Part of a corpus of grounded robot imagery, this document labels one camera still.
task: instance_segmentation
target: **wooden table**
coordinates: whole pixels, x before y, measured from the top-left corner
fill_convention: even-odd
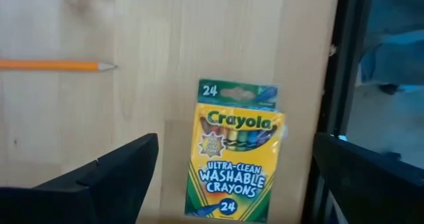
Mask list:
[[[0,0],[1,58],[119,66],[97,73],[1,72],[0,184],[37,185],[155,132],[160,154],[141,217],[184,220],[198,79],[271,83],[280,85],[289,136],[269,223],[297,223],[336,4]]]

